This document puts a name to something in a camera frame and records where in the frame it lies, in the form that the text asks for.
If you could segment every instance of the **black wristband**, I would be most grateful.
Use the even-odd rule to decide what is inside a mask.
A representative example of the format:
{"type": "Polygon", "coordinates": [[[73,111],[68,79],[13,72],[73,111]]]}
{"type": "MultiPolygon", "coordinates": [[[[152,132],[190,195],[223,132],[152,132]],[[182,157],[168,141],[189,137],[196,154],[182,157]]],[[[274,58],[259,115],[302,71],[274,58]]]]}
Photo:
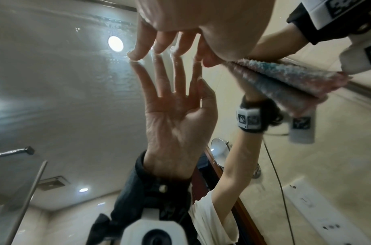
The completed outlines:
{"type": "Polygon", "coordinates": [[[245,132],[254,134],[263,133],[269,128],[269,125],[272,126],[278,125],[276,121],[280,118],[280,109],[277,106],[277,104],[271,99],[266,99],[264,101],[257,102],[249,102],[246,101],[245,96],[243,96],[240,108],[260,110],[259,118],[261,127],[259,129],[246,129],[240,127],[240,129],[242,129],[245,132]]]}

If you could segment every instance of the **round light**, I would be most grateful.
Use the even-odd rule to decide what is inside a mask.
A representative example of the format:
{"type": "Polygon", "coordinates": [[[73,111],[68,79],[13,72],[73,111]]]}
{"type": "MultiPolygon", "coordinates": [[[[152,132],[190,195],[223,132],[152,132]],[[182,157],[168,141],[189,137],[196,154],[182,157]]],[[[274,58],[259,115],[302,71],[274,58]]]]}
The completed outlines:
{"type": "Polygon", "coordinates": [[[124,49],[124,43],[119,37],[111,36],[109,37],[109,46],[115,52],[121,52],[124,49]]]}

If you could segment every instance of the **white sleeve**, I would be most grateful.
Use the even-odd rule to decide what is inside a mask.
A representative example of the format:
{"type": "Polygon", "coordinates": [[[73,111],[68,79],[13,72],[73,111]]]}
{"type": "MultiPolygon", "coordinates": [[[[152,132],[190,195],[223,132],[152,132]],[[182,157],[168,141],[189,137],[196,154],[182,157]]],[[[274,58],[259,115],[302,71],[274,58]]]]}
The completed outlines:
{"type": "Polygon", "coordinates": [[[212,191],[189,209],[201,245],[228,245],[239,239],[239,230],[232,212],[222,224],[212,204],[212,191]]]}

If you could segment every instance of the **mirror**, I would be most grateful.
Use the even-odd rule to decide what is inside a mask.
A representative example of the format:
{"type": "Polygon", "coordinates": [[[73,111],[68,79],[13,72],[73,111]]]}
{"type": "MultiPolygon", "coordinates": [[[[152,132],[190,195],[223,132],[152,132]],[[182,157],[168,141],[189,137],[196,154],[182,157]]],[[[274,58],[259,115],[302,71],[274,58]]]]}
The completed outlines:
{"type": "MultiPolygon", "coordinates": [[[[224,170],[226,158],[230,153],[230,145],[227,140],[221,138],[214,138],[211,141],[211,153],[215,159],[216,164],[224,170]]],[[[261,167],[259,163],[254,171],[253,179],[258,179],[261,176],[261,167]]]]}

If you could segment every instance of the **palm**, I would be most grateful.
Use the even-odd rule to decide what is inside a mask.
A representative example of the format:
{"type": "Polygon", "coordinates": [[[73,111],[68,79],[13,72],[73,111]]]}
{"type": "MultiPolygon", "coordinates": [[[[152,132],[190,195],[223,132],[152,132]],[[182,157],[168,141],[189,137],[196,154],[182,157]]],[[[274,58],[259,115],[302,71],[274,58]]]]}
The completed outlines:
{"type": "Polygon", "coordinates": [[[174,60],[174,92],[161,58],[156,57],[154,64],[157,90],[145,69],[133,66],[145,95],[148,151],[168,164],[182,162],[193,171],[216,124],[214,92],[198,80],[202,71],[200,63],[194,64],[189,95],[185,93],[186,80],[181,59],[174,60]]]}

